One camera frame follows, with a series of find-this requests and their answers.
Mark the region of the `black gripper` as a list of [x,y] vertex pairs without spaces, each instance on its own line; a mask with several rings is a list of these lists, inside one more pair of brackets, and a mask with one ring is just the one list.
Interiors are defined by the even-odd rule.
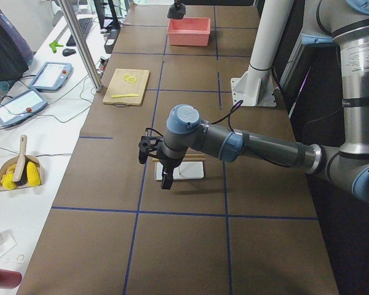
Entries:
[[161,188],[164,190],[170,190],[173,184],[173,171],[176,167],[180,166],[184,157],[177,159],[161,154],[159,156],[159,161],[162,164],[162,182]]
[[186,15],[186,6],[182,2],[174,2],[167,12],[169,19],[183,19]]

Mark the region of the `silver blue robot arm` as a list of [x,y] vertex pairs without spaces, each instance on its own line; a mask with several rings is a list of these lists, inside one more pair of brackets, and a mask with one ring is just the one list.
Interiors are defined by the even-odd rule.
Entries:
[[202,120],[188,105],[175,106],[157,153],[163,189],[188,148],[225,162],[240,155],[302,168],[369,203],[369,1],[306,1],[303,42],[334,42],[340,49],[344,143],[305,145],[234,130]]

